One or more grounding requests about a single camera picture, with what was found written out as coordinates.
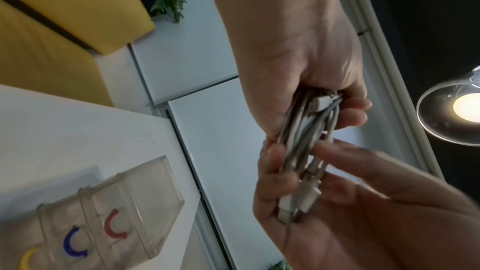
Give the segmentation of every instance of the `hand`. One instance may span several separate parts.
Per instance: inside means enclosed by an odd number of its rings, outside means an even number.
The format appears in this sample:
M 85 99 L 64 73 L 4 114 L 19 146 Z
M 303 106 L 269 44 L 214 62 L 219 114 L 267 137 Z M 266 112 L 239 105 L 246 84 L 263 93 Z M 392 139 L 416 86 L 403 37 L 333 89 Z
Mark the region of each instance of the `hand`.
M 215 0 L 248 107 L 275 140 L 299 85 L 341 90 L 338 127 L 367 121 L 357 33 L 340 0 Z
M 480 269 L 480 211 L 463 193 L 345 142 L 321 141 L 312 154 L 371 188 L 327 173 L 320 199 L 287 229 L 277 220 L 277 203 L 295 191 L 298 177 L 278 173 L 285 148 L 267 141 L 253 214 L 293 269 Z

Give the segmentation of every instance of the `clear plastic box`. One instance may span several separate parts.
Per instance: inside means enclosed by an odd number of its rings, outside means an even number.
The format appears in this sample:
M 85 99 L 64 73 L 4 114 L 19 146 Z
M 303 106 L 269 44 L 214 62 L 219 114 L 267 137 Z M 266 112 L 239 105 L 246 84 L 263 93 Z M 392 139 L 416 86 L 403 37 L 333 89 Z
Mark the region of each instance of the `clear plastic box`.
M 126 270 L 156 257 L 184 199 L 165 156 L 0 227 L 1 269 Z

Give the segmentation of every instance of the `lamp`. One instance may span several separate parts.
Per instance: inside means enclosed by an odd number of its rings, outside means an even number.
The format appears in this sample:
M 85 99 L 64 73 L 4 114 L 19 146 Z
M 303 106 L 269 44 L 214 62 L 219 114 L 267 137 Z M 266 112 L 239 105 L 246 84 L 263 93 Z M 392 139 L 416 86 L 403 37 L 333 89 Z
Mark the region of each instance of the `lamp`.
M 427 90 L 418 100 L 421 125 L 447 142 L 480 146 L 480 66 Z

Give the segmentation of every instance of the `yellow cushion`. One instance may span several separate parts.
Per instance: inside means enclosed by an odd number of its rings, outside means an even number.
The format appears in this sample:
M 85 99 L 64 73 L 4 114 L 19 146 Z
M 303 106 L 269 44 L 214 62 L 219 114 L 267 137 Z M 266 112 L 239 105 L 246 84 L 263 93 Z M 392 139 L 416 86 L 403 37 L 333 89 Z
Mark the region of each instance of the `yellow cushion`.
M 113 106 L 86 50 L 2 0 L 0 84 Z
M 155 28 L 140 0 L 20 0 L 101 54 Z

